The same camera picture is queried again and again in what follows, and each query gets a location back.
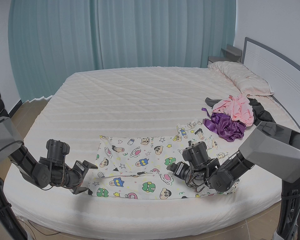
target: teal curtain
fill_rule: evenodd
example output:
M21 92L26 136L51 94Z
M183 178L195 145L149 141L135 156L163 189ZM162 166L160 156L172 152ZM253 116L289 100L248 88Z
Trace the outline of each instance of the teal curtain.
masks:
M233 44L236 0L12 0L8 42L22 101L75 72L206 67Z

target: bed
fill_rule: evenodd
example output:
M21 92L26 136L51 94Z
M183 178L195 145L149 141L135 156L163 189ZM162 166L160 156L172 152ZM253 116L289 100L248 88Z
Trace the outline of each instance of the bed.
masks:
M261 53L266 50L267 56L261 57L257 48ZM274 66L272 54L266 46L246 39L242 61L274 88L276 100L256 99L277 123L299 131L293 120L300 122L299 116L293 108L285 104L288 113L276 102L282 100L280 84L272 82L271 70L260 62L267 59ZM291 64L280 59L275 66L289 76L290 69L281 66ZM176 128L170 126L206 118L201 111L206 97L222 99L229 94L238 95L239 90L208 68L137 67L75 73L52 97L24 141L36 159L47 155L46 142L53 138L70 145L69 166L76 160L93 162L99 135L174 136ZM220 141L236 151L254 128L248 128L245 137L234 143ZM63 188L42 191L11 166L4 192L16 215L57 231L98 239L165 239L213 231L263 211L280 200L281 180L255 166L242 176L236 193L228 196L132 200L72 195Z

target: curtain fold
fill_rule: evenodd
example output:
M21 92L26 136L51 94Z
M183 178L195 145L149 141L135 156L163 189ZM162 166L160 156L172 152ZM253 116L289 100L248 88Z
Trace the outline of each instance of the curtain fold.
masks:
M236 0L12 0L8 41L22 101L75 72L206 67L233 44Z

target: purple ribbon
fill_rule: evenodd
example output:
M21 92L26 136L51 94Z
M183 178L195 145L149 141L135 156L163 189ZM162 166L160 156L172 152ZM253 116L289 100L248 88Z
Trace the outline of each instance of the purple ribbon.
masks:
M203 124L212 132L218 134L228 142L233 142L235 139L240 139L244 136L246 125L240 121L232 121L231 117L225 113L213 112L210 116L206 108L202 108L202 111L206 111L209 119L203 119Z

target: white headboard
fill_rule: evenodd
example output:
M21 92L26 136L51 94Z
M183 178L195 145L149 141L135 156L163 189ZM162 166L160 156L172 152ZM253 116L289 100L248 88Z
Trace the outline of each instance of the white headboard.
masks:
M299 126L300 66L276 50L248 37L245 38L241 62L270 84L275 92L274 99Z

